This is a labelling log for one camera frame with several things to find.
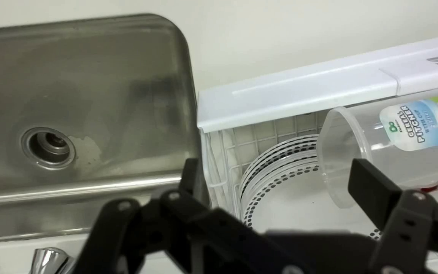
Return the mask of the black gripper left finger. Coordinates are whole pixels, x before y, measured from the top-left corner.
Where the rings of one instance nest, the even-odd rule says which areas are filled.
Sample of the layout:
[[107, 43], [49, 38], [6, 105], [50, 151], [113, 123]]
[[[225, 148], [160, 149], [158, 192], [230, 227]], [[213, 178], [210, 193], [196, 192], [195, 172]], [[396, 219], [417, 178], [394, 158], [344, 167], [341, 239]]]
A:
[[72, 274], [140, 274], [163, 251], [184, 274], [283, 274], [301, 262], [230, 213], [195, 198], [201, 163], [184, 161], [177, 187], [146, 204], [108, 201], [99, 212]]

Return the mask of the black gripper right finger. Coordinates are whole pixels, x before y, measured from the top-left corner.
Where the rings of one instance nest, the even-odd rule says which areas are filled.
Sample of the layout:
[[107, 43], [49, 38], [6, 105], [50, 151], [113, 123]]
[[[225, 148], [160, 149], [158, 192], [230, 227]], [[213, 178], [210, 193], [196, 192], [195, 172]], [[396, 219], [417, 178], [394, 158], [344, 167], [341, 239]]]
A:
[[432, 274], [426, 266], [438, 253], [438, 201], [421, 190], [402, 190], [370, 160], [355, 158], [348, 193], [382, 231], [368, 262], [371, 274]]

